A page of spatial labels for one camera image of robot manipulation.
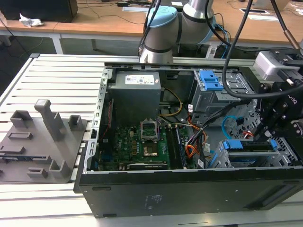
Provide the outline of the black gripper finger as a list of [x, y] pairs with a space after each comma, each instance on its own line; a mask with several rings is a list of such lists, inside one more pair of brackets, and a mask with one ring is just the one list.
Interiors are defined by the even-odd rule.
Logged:
[[273, 138], [302, 138], [303, 115], [280, 114], [266, 120], [267, 130]]
[[264, 142], [272, 136], [276, 136], [275, 106], [276, 98], [259, 99], [256, 106], [256, 112], [259, 113], [260, 123], [254, 131], [254, 141]]

